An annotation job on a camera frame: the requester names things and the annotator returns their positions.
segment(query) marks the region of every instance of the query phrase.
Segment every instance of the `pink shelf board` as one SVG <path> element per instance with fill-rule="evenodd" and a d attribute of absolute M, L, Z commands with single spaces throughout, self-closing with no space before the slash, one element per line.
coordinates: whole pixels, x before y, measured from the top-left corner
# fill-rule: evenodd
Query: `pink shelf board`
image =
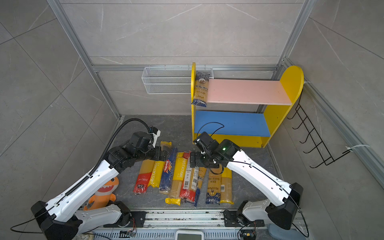
<path fill-rule="evenodd" d="M 291 105 L 280 81 L 210 79 L 209 103 Z"/>

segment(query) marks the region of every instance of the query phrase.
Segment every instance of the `screen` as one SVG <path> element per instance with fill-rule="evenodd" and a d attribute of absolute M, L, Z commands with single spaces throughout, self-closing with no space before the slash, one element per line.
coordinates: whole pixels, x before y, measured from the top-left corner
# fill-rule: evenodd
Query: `screen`
<path fill-rule="evenodd" d="M 178 240 L 201 240 L 200 234 L 186 234 L 186 233 L 179 233 L 177 235 Z"/>

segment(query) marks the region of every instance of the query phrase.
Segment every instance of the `blue shelf board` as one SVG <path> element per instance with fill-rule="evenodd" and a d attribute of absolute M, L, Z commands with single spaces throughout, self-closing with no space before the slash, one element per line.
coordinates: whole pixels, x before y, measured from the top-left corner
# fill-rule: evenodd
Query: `blue shelf board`
<path fill-rule="evenodd" d="M 196 111 L 195 133 L 208 122 L 219 122 L 225 127 L 215 134 L 237 135 L 237 136 L 258 136 L 270 137 L 264 114 L 262 113 L 233 113 L 216 111 Z M 207 132 L 212 134 L 220 124 L 210 123 L 205 125 L 199 133 Z"/>

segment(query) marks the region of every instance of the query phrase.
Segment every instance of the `white tablet device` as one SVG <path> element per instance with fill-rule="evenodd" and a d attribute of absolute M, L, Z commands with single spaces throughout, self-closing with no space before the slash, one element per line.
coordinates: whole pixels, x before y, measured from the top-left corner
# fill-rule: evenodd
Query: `white tablet device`
<path fill-rule="evenodd" d="M 204 240 L 204 233 L 198 230 L 177 230 L 176 240 Z"/>

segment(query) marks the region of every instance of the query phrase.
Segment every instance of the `gray tile wall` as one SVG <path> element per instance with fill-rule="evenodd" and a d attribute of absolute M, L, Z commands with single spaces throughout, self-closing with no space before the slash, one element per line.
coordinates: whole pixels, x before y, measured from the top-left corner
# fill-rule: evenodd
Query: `gray tile wall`
<path fill-rule="evenodd" d="M 97 161 L 116 119 L 45 0 L 0 6 L 0 239 Z M 16 228 L 39 231 L 35 222 Z"/>
<path fill-rule="evenodd" d="M 334 158 L 346 150 L 347 144 L 325 118 L 309 96 L 303 92 L 301 105 L 314 124 Z M 291 118 L 294 109 L 288 114 Z M 270 141 L 273 154 L 284 180 L 304 187 L 301 207 L 314 239 L 382 239 L 384 190 L 352 152 L 329 165 L 322 162 L 310 139 L 304 144 L 307 131 L 296 115 L 285 119 Z M 316 143 L 316 134 L 312 134 Z M 320 148 L 328 157 L 324 147 Z"/>
<path fill-rule="evenodd" d="M 94 64 L 276 64 L 303 1 L 62 3 Z M 187 94 L 149 95 L 141 74 L 100 73 L 121 114 L 190 114 Z M 243 79 L 270 79 L 271 75 L 264 71 L 215 73 L 216 78 Z M 249 106 L 237 110 L 253 111 Z"/>
<path fill-rule="evenodd" d="M 384 1 L 319 0 L 291 60 L 384 159 Z"/>

